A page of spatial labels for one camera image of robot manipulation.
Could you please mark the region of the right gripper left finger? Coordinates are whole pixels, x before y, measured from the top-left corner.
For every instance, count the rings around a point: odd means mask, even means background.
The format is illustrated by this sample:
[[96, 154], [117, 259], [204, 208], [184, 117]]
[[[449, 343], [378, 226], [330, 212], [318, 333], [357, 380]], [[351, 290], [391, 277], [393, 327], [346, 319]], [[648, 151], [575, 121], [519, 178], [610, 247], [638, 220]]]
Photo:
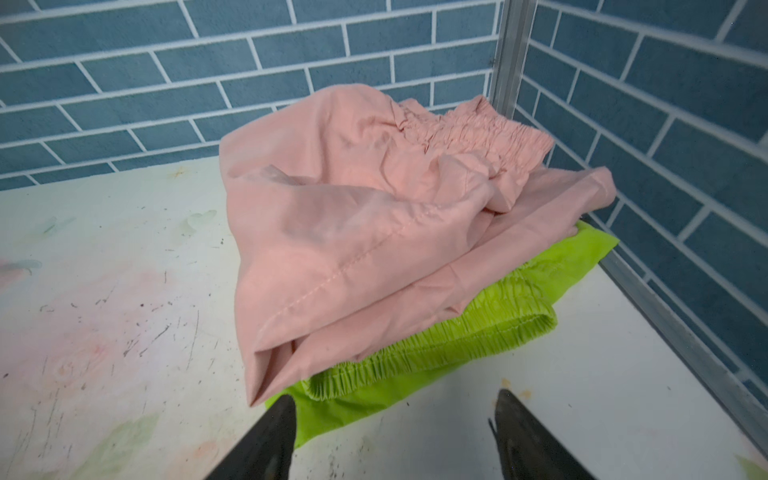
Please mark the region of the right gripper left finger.
[[290, 395], [283, 395], [208, 474], [207, 479], [288, 479], [296, 437], [296, 404]]

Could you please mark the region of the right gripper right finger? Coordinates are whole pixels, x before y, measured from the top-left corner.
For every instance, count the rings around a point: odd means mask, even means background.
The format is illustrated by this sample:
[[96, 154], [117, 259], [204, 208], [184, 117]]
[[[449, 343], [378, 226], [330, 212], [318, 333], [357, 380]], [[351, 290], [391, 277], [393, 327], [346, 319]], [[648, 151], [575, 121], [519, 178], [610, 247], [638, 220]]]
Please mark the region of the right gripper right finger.
[[595, 480], [510, 390], [499, 391], [488, 423], [505, 479]]

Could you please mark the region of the neon green shorts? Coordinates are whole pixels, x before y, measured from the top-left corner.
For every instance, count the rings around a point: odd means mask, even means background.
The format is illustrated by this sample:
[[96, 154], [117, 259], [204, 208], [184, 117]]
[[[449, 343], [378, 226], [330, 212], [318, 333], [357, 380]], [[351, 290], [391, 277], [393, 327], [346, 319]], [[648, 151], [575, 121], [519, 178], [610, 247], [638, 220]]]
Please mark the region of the neon green shorts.
[[576, 228], [575, 235], [482, 290], [461, 313], [286, 388], [296, 404], [295, 446], [383, 411], [468, 362], [553, 331], [555, 303], [619, 243], [583, 221]]

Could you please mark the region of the pink shorts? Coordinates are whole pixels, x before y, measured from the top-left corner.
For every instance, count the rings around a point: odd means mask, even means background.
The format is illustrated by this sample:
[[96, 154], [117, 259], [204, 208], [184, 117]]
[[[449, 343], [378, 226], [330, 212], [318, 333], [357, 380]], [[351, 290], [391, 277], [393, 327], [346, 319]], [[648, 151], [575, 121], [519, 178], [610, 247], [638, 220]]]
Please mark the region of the pink shorts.
[[553, 145], [482, 96], [437, 115], [359, 84], [227, 134], [248, 403], [459, 316], [615, 200], [604, 167], [547, 168]]

